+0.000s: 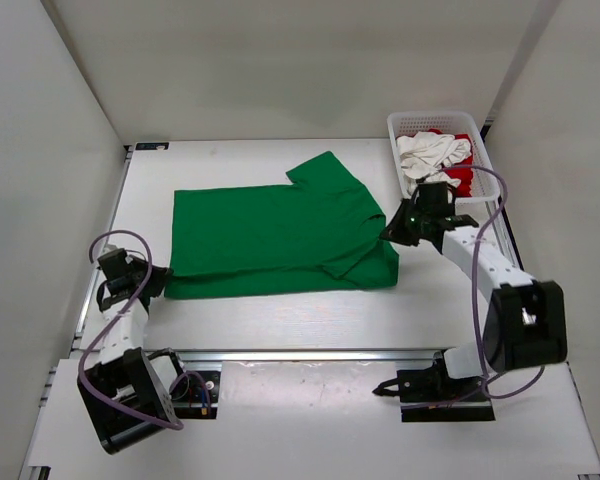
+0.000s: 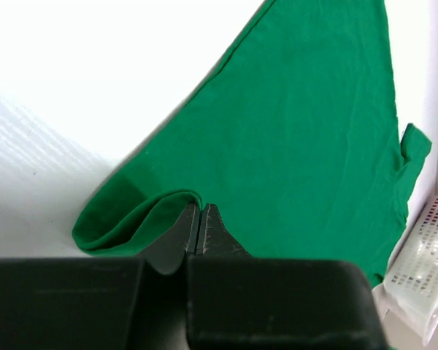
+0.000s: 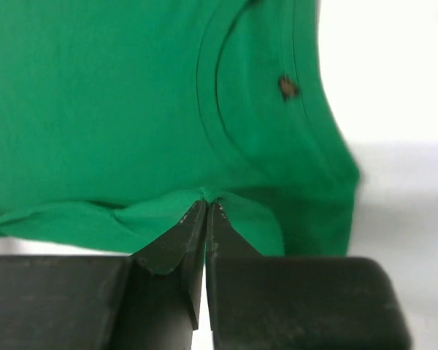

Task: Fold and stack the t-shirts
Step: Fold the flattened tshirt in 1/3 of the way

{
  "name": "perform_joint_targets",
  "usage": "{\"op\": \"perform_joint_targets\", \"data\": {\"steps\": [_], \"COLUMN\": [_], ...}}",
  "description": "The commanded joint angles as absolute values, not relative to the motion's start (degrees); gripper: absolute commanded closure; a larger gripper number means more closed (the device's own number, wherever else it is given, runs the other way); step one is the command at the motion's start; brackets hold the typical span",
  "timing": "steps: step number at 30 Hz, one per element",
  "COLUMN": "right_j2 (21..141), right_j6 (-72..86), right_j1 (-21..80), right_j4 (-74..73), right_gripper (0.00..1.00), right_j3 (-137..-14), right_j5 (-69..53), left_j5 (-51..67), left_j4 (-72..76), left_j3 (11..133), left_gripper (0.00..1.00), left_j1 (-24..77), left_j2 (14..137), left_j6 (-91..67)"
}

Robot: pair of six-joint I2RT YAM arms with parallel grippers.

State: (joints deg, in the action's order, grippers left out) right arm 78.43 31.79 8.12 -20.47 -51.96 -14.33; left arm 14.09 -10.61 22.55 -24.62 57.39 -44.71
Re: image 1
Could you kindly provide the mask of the white t shirt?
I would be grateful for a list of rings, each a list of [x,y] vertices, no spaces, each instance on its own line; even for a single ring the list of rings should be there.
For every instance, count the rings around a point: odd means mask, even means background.
[[[451,134],[418,132],[414,136],[400,136],[396,140],[400,167],[408,184],[426,181],[444,181],[458,187],[460,181],[443,172],[444,168],[462,162],[469,155],[469,146]]]

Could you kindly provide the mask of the green t shirt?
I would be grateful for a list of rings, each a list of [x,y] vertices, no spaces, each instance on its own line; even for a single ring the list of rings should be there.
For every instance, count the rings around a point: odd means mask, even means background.
[[[399,255],[367,187],[326,151],[287,171],[286,185],[174,194],[172,300],[397,285]]]

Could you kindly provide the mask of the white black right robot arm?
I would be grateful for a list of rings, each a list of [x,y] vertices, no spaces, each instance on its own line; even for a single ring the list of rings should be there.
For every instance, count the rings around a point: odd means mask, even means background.
[[[515,266],[485,241],[485,229],[471,216],[457,214],[452,203],[401,202],[382,239],[403,246],[426,241],[469,278],[475,338],[437,352],[425,369],[398,373],[380,384],[376,395],[391,395],[395,385],[404,401],[434,406],[485,394],[508,372],[566,360],[563,289]]]

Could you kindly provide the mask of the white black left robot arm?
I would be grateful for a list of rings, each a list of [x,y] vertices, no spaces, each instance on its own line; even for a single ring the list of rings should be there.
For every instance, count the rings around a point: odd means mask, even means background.
[[[173,350],[148,354],[143,348],[150,301],[162,293],[171,270],[127,253],[106,255],[98,264],[105,281],[96,303],[106,333],[77,385],[101,447],[113,455],[181,425],[172,400],[186,395],[190,377]]]

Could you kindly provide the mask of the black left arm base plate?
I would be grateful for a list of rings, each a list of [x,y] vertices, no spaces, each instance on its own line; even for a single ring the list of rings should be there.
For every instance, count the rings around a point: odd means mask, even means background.
[[[215,420],[220,387],[220,370],[183,373],[169,388],[176,416],[182,420]]]

